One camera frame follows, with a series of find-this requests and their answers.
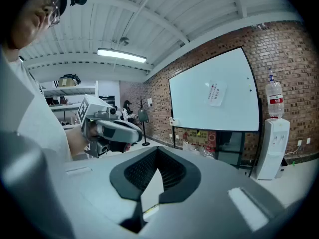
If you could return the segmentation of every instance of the man's hand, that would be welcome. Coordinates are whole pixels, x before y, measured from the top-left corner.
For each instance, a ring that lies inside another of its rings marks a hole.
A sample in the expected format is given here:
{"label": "man's hand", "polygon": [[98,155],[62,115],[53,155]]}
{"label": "man's hand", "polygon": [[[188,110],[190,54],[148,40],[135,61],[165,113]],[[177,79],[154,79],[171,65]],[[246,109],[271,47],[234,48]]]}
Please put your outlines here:
{"label": "man's hand", "polygon": [[130,150],[130,148],[131,148],[131,144],[130,143],[128,143],[128,145],[126,145],[126,148],[125,148],[125,150],[124,150],[124,152],[127,152],[127,151],[129,151]]}
{"label": "man's hand", "polygon": [[98,135],[98,132],[96,130],[96,123],[95,121],[90,121],[89,124],[88,124],[88,127],[89,127],[89,135],[88,135],[88,138],[90,139],[91,137],[95,137]]}

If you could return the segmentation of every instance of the eyeglasses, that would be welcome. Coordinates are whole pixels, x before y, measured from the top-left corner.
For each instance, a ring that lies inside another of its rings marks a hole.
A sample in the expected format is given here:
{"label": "eyeglasses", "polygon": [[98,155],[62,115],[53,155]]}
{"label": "eyeglasses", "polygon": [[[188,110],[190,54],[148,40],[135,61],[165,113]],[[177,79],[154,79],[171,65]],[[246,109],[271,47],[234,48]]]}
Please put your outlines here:
{"label": "eyeglasses", "polygon": [[60,9],[58,7],[59,0],[46,0],[45,2],[53,8],[50,16],[50,26],[57,25],[58,23],[60,23]]}

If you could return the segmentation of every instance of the water dispenser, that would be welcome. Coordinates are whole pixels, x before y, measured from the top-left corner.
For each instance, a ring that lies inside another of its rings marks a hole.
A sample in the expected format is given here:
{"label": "water dispenser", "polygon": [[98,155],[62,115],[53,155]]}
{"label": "water dispenser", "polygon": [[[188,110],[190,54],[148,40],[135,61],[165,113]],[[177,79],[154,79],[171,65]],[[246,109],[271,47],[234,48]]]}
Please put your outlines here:
{"label": "water dispenser", "polygon": [[289,128],[290,122],[285,119],[267,119],[265,121],[264,141],[256,170],[258,180],[275,178],[284,158]]}

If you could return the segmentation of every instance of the cardboard box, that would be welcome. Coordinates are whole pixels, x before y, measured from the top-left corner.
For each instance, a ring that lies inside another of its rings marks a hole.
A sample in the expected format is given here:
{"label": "cardboard box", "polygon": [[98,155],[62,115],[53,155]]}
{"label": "cardboard box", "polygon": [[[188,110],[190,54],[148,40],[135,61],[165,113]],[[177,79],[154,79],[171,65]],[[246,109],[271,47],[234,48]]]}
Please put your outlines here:
{"label": "cardboard box", "polygon": [[76,85],[76,82],[72,78],[59,79],[59,87],[73,87]]}

